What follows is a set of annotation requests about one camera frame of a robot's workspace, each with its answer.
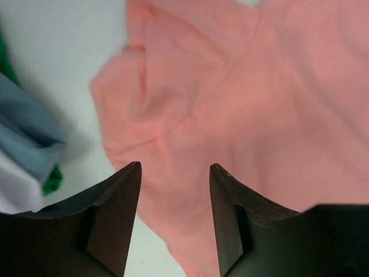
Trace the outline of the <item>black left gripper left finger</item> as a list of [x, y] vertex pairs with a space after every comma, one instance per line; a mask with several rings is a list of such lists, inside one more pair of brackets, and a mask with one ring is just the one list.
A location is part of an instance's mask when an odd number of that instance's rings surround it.
[[123, 276], [141, 187], [133, 162], [38, 212], [1, 215], [2, 276]]

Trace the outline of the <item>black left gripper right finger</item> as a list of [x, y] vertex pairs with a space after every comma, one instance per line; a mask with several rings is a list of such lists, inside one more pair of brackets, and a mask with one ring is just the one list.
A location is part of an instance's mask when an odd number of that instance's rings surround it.
[[263, 197], [219, 164], [210, 196], [221, 276], [367, 276], [368, 206], [299, 213]]

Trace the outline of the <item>green t shirt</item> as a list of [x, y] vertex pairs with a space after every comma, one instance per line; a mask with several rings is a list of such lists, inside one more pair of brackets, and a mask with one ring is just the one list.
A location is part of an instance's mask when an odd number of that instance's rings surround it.
[[[17, 75], [12, 67], [10, 59], [8, 57], [7, 45], [1, 34], [1, 73], [4, 74], [10, 81], [12, 81], [18, 87], [21, 87], [18, 81]], [[57, 191], [62, 183], [63, 175], [58, 166], [55, 166], [49, 175], [49, 178], [43, 184], [43, 194], [48, 196]]]

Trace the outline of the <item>white t shirt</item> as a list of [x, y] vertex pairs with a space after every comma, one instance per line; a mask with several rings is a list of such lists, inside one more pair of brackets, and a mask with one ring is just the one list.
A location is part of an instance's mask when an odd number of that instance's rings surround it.
[[1, 212], [37, 212], [43, 204], [40, 182], [1, 152]]

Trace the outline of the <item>grey-blue t shirt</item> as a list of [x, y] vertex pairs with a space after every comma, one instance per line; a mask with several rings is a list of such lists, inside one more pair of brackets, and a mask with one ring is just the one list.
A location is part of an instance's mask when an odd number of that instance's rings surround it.
[[44, 183], [66, 141], [48, 111], [1, 74], [1, 149]]

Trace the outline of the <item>pink t shirt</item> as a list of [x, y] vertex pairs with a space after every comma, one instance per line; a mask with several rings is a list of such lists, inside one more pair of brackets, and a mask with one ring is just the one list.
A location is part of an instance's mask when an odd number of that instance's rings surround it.
[[368, 2], [127, 1], [92, 80], [104, 150], [142, 164], [140, 218], [218, 276], [209, 167], [295, 211], [368, 201]]

